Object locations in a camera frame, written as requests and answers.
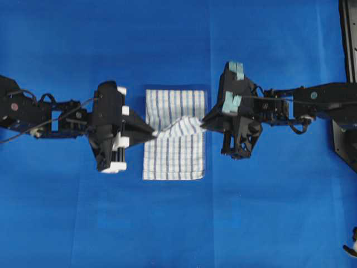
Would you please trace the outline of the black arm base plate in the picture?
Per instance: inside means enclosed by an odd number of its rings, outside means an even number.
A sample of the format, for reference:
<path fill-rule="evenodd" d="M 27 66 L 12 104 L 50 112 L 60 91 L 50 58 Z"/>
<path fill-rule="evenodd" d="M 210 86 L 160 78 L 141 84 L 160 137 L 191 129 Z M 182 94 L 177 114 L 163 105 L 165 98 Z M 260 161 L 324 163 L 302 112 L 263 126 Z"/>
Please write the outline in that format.
<path fill-rule="evenodd" d="M 356 172 L 356 129 L 343 130 L 332 121 L 332 131 L 335 153 Z"/>

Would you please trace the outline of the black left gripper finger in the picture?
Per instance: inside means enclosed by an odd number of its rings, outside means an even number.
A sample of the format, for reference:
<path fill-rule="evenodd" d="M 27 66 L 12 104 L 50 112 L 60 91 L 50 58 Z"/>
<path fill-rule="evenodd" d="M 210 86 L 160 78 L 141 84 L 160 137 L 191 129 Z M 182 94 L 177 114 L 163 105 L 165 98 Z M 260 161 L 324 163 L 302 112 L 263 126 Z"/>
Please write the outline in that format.
<path fill-rule="evenodd" d="M 124 131 L 122 133 L 122 147 L 126 149 L 154 139 L 156 139 L 156 136 L 152 132 Z"/>
<path fill-rule="evenodd" d="M 125 129 L 128 131 L 154 131 L 154 129 L 130 107 L 122 108 L 122 116 L 126 125 Z"/>

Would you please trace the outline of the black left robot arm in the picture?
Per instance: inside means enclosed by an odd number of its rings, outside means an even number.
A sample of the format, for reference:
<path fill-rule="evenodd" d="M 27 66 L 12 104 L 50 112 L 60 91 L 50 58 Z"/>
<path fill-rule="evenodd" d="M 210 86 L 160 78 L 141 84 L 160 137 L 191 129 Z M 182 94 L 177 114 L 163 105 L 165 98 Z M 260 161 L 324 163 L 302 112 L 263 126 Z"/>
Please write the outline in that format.
<path fill-rule="evenodd" d="M 154 129 L 125 104 L 126 88 L 114 81 L 99 84 L 90 99 L 93 109 L 70 100 L 57 102 L 52 94 L 40 99 L 1 77 L 1 127 L 41 139 L 86 136 L 101 173 L 127 168 L 125 150 L 156 138 Z"/>

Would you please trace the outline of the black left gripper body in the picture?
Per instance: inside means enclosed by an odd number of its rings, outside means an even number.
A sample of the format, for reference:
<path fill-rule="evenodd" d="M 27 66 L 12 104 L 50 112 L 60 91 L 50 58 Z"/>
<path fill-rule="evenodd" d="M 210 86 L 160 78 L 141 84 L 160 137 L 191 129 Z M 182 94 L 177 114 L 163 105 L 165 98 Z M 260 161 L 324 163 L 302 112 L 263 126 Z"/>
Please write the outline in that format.
<path fill-rule="evenodd" d="M 117 174 L 127 168 L 124 149 L 116 142 L 123 128 L 126 88 L 115 81 L 99 84 L 94 92 L 93 109 L 89 119 L 88 140 L 97 163 L 97 170 L 105 174 Z"/>

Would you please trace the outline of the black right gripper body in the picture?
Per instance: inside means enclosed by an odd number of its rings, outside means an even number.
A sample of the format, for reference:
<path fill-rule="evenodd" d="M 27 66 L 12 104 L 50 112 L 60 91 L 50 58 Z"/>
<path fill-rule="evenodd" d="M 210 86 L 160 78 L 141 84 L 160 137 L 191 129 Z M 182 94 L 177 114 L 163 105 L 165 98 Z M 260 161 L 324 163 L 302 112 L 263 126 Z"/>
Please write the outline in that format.
<path fill-rule="evenodd" d="M 263 127 L 255 119 L 256 84 L 244 74 L 242 63 L 228 61 L 219 82 L 219 115 L 223 119 L 221 154 L 232 159 L 250 158 Z"/>

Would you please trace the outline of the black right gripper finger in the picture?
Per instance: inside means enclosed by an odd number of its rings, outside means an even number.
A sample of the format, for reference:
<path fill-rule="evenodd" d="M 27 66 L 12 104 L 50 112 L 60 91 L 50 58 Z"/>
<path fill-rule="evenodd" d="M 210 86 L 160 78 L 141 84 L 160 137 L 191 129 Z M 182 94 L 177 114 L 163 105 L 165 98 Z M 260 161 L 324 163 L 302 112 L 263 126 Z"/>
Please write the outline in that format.
<path fill-rule="evenodd" d="M 214 119 L 209 121 L 203 121 L 201 124 L 201 128 L 213 132 L 225 132 L 231 130 L 231 124 L 230 122 L 224 119 Z"/>
<path fill-rule="evenodd" d="M 203 122 L 208 122 L 209 120 L 213 120 L 215 117 L 222 116 L 222 107 L 223 104 L 217 103 L 212 109 L 205 115 L 202 119 Z"/>

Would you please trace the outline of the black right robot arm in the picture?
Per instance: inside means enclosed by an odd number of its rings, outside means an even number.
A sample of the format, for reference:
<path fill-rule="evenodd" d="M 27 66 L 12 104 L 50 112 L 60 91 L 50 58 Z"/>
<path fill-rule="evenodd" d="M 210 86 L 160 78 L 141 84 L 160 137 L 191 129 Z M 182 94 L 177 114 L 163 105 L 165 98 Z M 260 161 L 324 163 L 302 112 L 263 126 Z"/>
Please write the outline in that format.
<path fill-rule="evenodd" d="M 216 105 L 201 127 L 224 135 L 221 154 L 245 159 L 263 132 L 263 124 L 288 126 L 304 134 L 313 120 L 330 119 L 356 132 L 356 83 L 263 90 L 244 73 L 242 63 L 228 61 L 219 80 Z"/>

